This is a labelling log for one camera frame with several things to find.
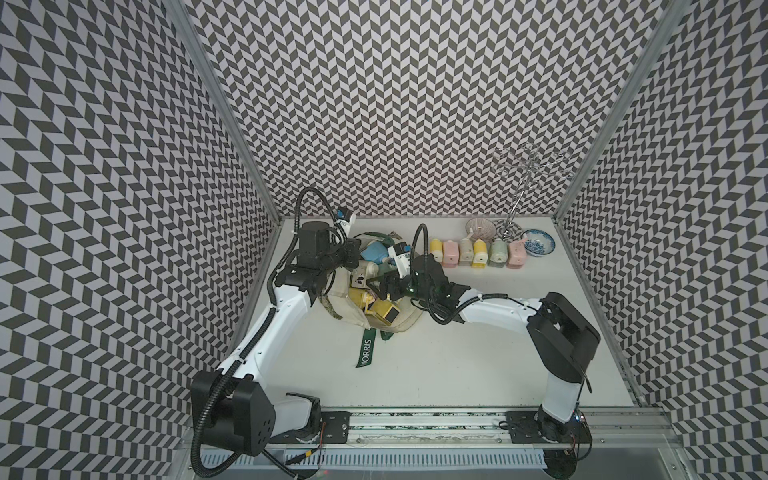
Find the yellow block pencil sharpener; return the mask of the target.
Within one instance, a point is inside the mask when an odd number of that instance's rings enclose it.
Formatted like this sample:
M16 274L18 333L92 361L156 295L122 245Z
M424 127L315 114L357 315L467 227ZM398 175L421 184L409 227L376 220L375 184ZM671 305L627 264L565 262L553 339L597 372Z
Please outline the yellow block pencil sharpener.
M429 241L429 254L434 258L434 260L441 264L444 259L444 251L443 251L443 242L439 238L432 238Z

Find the pink rounded pencil sharpener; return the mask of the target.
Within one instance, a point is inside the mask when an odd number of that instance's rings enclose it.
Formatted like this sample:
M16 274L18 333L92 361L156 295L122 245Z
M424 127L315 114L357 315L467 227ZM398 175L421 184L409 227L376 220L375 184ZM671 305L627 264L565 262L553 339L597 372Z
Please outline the pink rounded pencil sharpener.
M442 243L443 259L442 265L446 268L454 268L460 262L459 244L454 240L446 240Z

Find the small yellow black sharpener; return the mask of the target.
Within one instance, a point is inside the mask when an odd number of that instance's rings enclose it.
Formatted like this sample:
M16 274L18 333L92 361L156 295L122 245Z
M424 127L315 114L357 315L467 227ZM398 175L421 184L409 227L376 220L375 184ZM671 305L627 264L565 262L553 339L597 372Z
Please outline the small yellow black sharpener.
M367 312L387 326L391 326L400 316L400 310L395 304L389 300L381 299L371 303Z

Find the white grey pencil sharpener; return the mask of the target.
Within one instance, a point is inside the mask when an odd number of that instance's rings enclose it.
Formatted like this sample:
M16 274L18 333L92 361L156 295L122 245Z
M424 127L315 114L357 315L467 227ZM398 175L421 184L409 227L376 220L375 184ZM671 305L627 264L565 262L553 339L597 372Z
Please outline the white grey pencil sharpener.
M352 288L366 289L367 281L378 276L379 265L375 262L363 260L350 274L350 286Z

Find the cream canvas tote bag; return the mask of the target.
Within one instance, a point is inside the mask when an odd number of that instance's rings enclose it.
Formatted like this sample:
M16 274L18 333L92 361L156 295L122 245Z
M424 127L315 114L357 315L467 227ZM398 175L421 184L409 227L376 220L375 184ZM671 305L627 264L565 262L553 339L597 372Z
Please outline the cream canvas tote bag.
M382 299L370 286L379 285L380 276L398 273L388 248L401 243L403 237L394 231L369 231L356 238L361 241L362 249L371 251L361 253L355 269L338 269L332 286L320 297L320 302L331 318L363 329L356 366L364 368L372 364L378 339L387 341L406 332L421 318L422 311L407 296L398 300Z

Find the white cartoon pencil sharpener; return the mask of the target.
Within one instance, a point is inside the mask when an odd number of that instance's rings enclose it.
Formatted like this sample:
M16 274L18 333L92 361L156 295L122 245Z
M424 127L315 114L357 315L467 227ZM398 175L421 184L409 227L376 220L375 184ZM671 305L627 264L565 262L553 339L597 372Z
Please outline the white cartoon pencil sharpener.
M474 242L471 236L459 241L459 265L471 266L474 261Z

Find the yellow round pencil sharpener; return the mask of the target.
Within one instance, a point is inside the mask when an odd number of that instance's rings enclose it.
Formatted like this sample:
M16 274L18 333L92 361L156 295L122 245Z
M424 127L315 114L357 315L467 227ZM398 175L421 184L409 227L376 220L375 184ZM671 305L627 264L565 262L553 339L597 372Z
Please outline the yellow round pencil sharpener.
M475 240L473 243L473 260L471 266L478 269L485 268L488 264L488 259L488 244L482 239Z

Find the mint green pencil sharpener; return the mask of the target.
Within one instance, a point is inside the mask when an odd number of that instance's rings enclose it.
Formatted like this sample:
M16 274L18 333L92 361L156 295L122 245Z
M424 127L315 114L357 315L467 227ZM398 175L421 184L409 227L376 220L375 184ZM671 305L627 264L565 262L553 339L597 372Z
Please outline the mint green pencil sharpener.
M506 266L508 258L508 244L501 238L494 239L489 247L488 265L503 268Z

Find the pink block pencil sharpener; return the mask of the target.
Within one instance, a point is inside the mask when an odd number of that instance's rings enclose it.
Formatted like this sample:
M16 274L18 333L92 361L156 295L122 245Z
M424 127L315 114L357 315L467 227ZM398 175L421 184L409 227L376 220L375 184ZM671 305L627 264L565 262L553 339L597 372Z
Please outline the pink block pencil sharpener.
M508 268L520 269L525 265L527 259L528 254L524 239L512 241L508 244L508 259L506 263Z

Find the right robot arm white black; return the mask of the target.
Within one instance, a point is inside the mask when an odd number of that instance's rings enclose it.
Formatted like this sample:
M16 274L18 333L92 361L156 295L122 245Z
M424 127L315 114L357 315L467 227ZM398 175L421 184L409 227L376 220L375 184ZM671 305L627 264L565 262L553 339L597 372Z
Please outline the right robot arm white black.
M408 296L440 325L483 324L526 334L548 378L533 422L543 441L559 443L576 426L581 394L592 389L587 370L601 343L598 330L562 294L516 299L449 280L431 254L415 257L386 294Z

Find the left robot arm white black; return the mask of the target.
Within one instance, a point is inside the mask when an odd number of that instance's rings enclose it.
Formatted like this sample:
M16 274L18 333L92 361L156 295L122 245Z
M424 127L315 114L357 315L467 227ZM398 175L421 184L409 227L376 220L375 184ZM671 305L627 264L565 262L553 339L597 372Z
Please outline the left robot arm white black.
M215 370L193 378L195 445L257 456L282 435L312 438L319 431L319 400L296 393L272 399L266 376L336 270L358 266L360 242L349 235L353 222L308 221L296 228L288 251L268 278L266 309Z

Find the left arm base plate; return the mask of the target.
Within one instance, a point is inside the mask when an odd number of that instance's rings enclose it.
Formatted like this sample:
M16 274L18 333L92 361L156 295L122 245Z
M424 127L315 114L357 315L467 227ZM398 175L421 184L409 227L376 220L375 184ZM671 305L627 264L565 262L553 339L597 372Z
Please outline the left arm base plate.
M346 444L350 432L350 422L350 411L323 410L319 414L313 414L305 428L275 435L269 443L288 445Z

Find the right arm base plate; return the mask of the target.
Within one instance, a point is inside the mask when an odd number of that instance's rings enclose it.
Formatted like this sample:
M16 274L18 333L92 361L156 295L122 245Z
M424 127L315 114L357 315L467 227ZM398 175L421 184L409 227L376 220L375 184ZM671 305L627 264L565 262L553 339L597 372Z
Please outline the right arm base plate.
M573 414L562 423L541 410L511 410L501 423L514 444L591 443L593 440L586 417Z

